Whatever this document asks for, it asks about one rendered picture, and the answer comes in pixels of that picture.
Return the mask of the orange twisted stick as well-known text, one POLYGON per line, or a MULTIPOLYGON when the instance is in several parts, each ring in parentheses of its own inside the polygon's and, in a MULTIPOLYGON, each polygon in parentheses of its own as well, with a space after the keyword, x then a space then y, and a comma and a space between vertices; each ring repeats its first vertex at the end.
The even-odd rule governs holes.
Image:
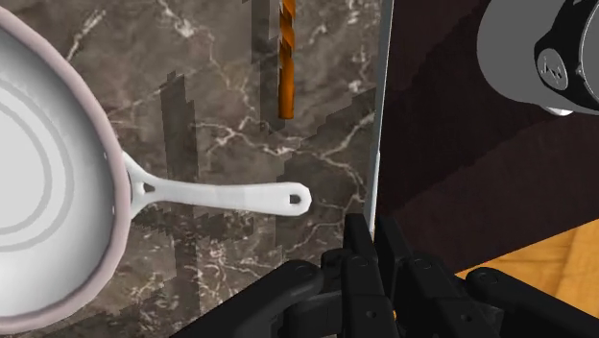
POLYGON ((294 61, 296 0, 281 0, 279 11, 279 71, 278 71, 278 116, 294 118, 294 61))

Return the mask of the white frying pan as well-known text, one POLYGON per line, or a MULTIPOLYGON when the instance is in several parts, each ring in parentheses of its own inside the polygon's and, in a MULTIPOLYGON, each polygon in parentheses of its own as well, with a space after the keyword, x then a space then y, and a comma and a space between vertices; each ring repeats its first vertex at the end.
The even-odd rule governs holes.
POLYGON ((0 7, 0 335, 52 325, 93 301, 132 219, 157 202, 298 216, 312 198, 298 182, 213 185, 146 172, 79 73, 0 7))

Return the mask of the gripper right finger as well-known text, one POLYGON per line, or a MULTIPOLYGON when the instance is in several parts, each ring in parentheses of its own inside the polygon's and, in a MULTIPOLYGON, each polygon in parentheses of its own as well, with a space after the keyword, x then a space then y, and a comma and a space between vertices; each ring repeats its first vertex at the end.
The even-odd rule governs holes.
POLYGON ((452 275, 392 217, 376 219, 374 245, 405 338, 599 338, 599 319, 497 269, 452 275))

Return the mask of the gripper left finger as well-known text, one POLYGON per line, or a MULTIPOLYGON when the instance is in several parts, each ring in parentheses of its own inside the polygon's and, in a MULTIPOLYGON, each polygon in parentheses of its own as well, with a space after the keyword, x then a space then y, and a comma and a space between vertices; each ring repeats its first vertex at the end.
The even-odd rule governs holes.
POLYGON ((363 215, 345 216, 341 249, 319 266, 289 260, 170 338, 398 338, 363 215))

